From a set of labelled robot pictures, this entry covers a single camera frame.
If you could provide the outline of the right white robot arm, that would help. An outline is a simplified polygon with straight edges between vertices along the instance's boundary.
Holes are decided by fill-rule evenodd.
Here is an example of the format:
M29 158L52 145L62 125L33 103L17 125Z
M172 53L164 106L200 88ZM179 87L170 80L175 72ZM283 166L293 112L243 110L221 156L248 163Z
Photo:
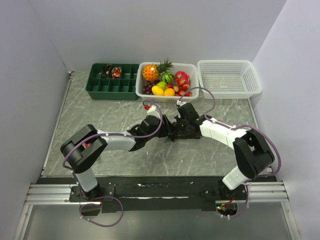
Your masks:
M257 177L274 162L266 138L256 129L236 128L207 115L199 115L189 102L177 101L177 129L182 136L206 137L234 150L237 166L222 179L218 193L223 199L236 194L236 188Z

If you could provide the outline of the brown floral necktie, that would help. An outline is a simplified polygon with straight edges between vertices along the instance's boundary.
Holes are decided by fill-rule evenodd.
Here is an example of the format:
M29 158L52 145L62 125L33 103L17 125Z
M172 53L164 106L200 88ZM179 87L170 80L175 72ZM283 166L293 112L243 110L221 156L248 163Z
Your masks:
M183 139L200 139L202 137L201 133L198 131L192 131L192 132L187 132L187 131L176 131L173 134L173 141L175 140L183 140Z

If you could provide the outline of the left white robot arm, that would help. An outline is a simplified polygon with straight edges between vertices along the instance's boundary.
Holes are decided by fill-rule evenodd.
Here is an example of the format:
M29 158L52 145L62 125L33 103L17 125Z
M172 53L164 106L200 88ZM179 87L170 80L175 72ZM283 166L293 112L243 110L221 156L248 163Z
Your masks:
M93 201L102 196L102 190L92 166L104 151L134 152L153 138L173 139L175 124L166 115L160 118L148 115L140 124L125 132L105 132L87 124L60 147L64 156L62 166L71 171L80 195Z

